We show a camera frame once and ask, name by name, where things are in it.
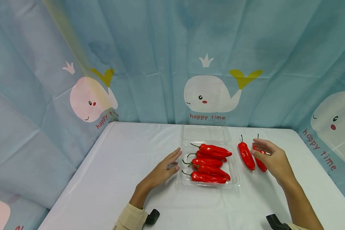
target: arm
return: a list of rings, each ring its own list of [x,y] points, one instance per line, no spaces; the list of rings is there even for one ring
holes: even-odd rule
[[[284,190],[293,223],[309,230],[323,230],[308,198],[294,176],[284,150],[270,141],[261,139],[254,139],[253,141],[257,150],[271,154],[264,155],[251,150],[251,153],[265,164]]]
[[[180,148],[170,153],[136,186],[132,198],[119,216],[113,230],[141,230],[143,228],[148,216],[143,210],[148,194],[179,171],[179,166],[171,169],[168,169],[168,166],[177,165],[175,160],[181,153]]]

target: black handle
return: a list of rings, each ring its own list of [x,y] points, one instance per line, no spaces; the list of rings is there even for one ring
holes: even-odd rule
[[[147,216],[145,224],[154,225],[159,217],[160,217],[160,213],[156,209],[153,209],[151,211],[151,214]]]
[[[285,223],[283,224],[279,221],[276,214],[266,216],[266,219],[273,230],[291,230],[289,225]]]

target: backdrop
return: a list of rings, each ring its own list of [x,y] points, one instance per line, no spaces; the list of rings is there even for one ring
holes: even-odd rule
[[[0,224],[114,120],[291,128],[345,195],[345,0],[1,0]]]

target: sleeve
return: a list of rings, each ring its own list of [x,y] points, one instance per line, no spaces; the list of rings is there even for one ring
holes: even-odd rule
[[[287,225],[289,225],[289,227],[291,228],[291,230],[307,230],[305,228],[302,227],[298,227],[296,225],[294,225],[293,223],[286,223]]]
[[[138,209],[128,203],[112,230],[141,230],[147,216],[144,209]]]

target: red pepper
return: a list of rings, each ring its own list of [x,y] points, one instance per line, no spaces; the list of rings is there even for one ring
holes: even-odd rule
[[[227,159],[226,159],[225,157],[219,158],[219,157],[212,157],[212,156],[204,155],[204,154],[202,154],[199,150],[198,150],[196,153],[188,154],[188,155],[187,155],[187,158],[188,158],[190,155],[195,155],[196,158],[213,158],[213,159],[221,160],[221,161],[223,161],[223,162],[227,162]]]
[[[217,168],[220,168],[222,166],[221,161],[217,159],[213,159],[213,158],[194,158],[192,162],[190,163],[186,163],[184,160],[183,160],[183,163],[189,166],[193,165],[193,168],[195,169],[197,168],[196,165],[200,165],[200,164],[207,164],[207,165],[211,165]]]
[[[220,176],[224,177],[228,180],[231,180],[230,175],[224,172],[223,170],[213,167],[211,165],[206,165],[206,164],[200,164],[197,165],[197,169],[199,173],[206,173],[212,176]]]
[[[182,170],[182,173],[184,173],[185,175],[189,175],[192,178],[192,181],[196,181],[196,182],[225,184],[227,181],[227,179],[224,177],[214,177],[214,176],[199,173],[196,171],[192,172],[192,174],[187,174]]]
[[[262,172],[266,172],[267,171],[267,167],[265,166],[265,164],[262,161],[258,160],[256,157],[255,157],[255,160],[257,162],[257,166],[259,167],[259,169]]]
[[[238,144],[240,156],[242,157],[242,160],[247,168],[253,171],[256,167],[256,164],[254,163],[252,154],[250,154],[247,144],[243,142],[243,135],[241,135],[241,137],[242,142]]]
[[[212,156],[212,157],[223,158],[223,157],[230,157],[231,155],[233,155],[232,152],[229,152],[228,150],[224,148],[214,146],[214,145],[202,144],[200,146],[197,146],[197,145],[194,145],[194,146],[198,147],[201,153],[208,156]]]

